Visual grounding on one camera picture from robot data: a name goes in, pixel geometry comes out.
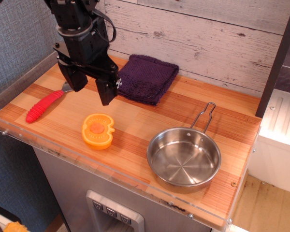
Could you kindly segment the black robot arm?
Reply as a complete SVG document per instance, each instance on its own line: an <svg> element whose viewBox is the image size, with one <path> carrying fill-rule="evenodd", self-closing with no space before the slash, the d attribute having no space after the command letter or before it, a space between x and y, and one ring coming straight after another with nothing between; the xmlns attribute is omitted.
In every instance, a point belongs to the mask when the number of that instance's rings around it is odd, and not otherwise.
<svg viewBox="0 0 290 232"><path fill-rule="evenodd" d="M96 0L47 0L46 5L57 21L57 32L63 42L55 43L58 65L73 91L82 90L87 78L96 80L96 86L104 106L117 95L121 85L118 66L108 56L110 43L106 22L111 19L96 9Z"/></svg>

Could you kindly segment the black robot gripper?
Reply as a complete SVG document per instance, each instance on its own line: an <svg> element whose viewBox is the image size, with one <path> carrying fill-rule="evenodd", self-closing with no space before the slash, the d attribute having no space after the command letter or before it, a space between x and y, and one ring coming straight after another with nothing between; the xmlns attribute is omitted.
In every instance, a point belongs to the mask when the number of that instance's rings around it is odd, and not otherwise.
<svg viewBox="0 0 290 232"><path fill-rule="evenodd" d="M103 106L118 95L118 67L107 54L108 34L104 18L90 19L84 27L66 29L57 26L64 42L54 46L59 55L58 66L73 91L82 90L87 76L96 78Z"/></svg>

